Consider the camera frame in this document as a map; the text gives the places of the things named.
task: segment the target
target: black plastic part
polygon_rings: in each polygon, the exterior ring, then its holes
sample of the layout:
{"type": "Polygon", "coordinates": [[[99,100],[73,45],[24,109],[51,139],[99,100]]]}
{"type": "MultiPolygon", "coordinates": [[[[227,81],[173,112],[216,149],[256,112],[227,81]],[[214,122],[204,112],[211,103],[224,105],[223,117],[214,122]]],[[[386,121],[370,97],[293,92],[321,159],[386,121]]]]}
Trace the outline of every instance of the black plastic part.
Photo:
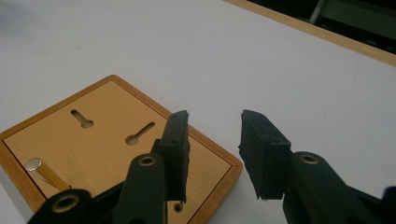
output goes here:
{"type": "Polygon", "coordinates": [[[28,224],[92,223],[91,203],[91,194],[87,190],[68,189],[46,200],[28,224]]]}
{"type": "Polygon", "coordinates": [[[288,173],[311,223],[380,223],[320,156],[309,152],[294,153],[288,173]]]}
{"type": "Polygon", "coordinates": [[[244,110],[239,148],[257,198],[282,199],[290,141],[264,115],[244,110]]]}
{"type": "Polygon", "coordinates": [[[190,163],[189,114],[186,110],[168,118],[161,141],[151,150],[163,156],[167,185],[167,200],[186,202],[186,185],[190,163]]]}
{"type": "Polygon", "coordinates": [[[92,217],[93,223],[111,223],[115,208],[119,202],[123,183],[124,181],[92,198],[92,211],[95,213],[95,216],[92,217]]]}
{"type": "Polygon", "coordinates": [[[311,218],[301,201],[296,189],[292,184],[288,184],[285,189],[285,199],[283,200],[283,211],[289,224],[311,223],[311,218]]]}
{"type": "Polygon", "coordinates": [[[164,163],[160,155],[142,154],[132,160],[112,223],[167,223],[164,163]]]}
{"type": "Polygon", "coordinates": [[[381,201],[381,211],[388,223],[394,223],[396,220],[396,187],[385,189],[381,201]]]}

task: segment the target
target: peg-in-hole board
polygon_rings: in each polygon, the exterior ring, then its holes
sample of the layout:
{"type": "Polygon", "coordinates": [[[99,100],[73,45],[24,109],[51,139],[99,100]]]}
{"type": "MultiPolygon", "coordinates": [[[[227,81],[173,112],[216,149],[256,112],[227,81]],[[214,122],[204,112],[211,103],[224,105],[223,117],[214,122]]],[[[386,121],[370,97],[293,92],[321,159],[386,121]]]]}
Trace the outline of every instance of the peg-in-hole board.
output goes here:
{"type": "MultiPolygon", "coordinates": [[[[125,179],[131,160],[162,137],[170,115],[121,78],[106,77],[1,133],[0,162],[34,211],[59,190],[24,171],[32,158],[94,197],[125,179]]],[[[168,203],[170,223],[208,221],[242,170],[225,149],[191,126],[189,133],[187,203],[181,212],[168,203]]]]}

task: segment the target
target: wooden board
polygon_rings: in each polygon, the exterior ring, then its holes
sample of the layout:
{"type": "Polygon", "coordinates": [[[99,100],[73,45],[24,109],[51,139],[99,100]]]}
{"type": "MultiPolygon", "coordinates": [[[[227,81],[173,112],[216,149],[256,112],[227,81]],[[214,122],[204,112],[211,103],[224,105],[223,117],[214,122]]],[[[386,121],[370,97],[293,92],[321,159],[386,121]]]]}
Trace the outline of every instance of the wooden board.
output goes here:
{"type": "MultiPolygon", "coordinates": [[[[59,192],[23,169],[42,159],[67,184],[92,197],[125,179],[131,160],[161,138],[171,112],[117,76],[110,76],[1,133],[0,162],[26,202],[36,211],[59,192]],[[82,128],[77,111],[93,121],[82,128]],[[150,122],[136,145],[125,139],[150,122]]],[[[187,203],[181,213],[169,202],[170,223],[207,222],[240,175],[242,163],[189,127],[191,143],[187,203]]]]}

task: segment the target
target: brass cylinder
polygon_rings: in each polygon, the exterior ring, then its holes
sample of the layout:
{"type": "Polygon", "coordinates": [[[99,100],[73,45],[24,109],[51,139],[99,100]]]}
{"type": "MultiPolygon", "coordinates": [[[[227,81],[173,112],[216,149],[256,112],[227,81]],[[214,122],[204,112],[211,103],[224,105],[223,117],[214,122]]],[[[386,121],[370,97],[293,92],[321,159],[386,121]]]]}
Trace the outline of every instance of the brass cylinder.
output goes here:
{"type": "Polygon", "coordinates": [[[58,175],[53,172],[50,167],[44,163],[40,158],[29,160],[25,165],[25,170],[30,174],[44,180],[56,189],[63,191],[71,189],[58,175]]]}

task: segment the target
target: wooden frame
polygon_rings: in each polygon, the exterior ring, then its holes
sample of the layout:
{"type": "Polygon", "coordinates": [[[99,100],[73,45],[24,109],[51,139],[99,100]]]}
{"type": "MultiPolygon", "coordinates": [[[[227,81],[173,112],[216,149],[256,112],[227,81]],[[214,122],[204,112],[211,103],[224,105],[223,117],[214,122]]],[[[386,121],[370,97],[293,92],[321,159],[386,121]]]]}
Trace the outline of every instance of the wooden frame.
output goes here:
{"type": "Polygon", "coordinates": [[[248,0],[224,0],[235,6],[242,7],[251,12],[257,13],[274,21],[279,21],[289,27],[305,32],[307,34],[319,37],[321,39],[332,42],[336,45],[346,49],[354,50],[360,54],[366,55],[370,58],[379,60],[380,62],[396,66],[396,55],[386,52],[382,49],[377,49],[372,46],[363,44],[359,41],[347,38],[345,36],[321,29],[308,22],[299,21],[293,17],[273,11],[269,8],[249,2],[248,0]]]}
{"type": "MultiPolygon", "coordinates": [[[[128,91],[130,94],[132,94],[132,96],[136,97],[139,101],[143,102],[145,105],[147,105],[149,108],[154,110],[165,119],[171,115],[170,111],[168,111],[163,106],[157,104],[143,92],[139,91],[121,78],[113,75],[94,83],[90,87],[66,98],[60,103],[53,105],[50,108],[21,122],[20,124],[4,131],[3,133],[0,133],[0,138],[2,140],[0,142],[0,164],[3,166],[4,170],[7,172],[10,179],[20,191],[25,201],[28,202],[28,204],[31,206],[33,211],[36,211],[41,206],[41,204],[47,200],[47,197],[43,193],[43,191],[40,190],[35,180],[25,172],[23,164],[19,162],[19,159],[16,157],[15,153],[13,153],[11,148],[9,148],[6,140],[14,134],[28,128],[32,124],[35,124],[36,122],[39,122],[40,120],[51,115],[52,113],[60,110],[61,108],[75,102],[81,96],[84,96],[98,89],[99,87],[104,86],[108,82],[117,83],[117,85],[128,91]]],[[[205,201],[200,205],[199,209],[189,220],[189,223],[204,223],[210,219],[210,217],[214,214],[214,212],[220,205],[221,201],[231,190],[236,179],[241,174],[243,166],[241,161],[239,161],[236,157],[234,157],[232,154],[227,152],[225,149],[217,145],[215,142],[211,141],[209,138],[207,138],[191,126],[189,126],[189,134],[190,138],[193,138],[195,141],[204,145],[205,147],[210,149],[212,153],[230,164],[230,167],[222,176],[220,182],[212,189],[207,198],[205,198],[205,201]]]]}

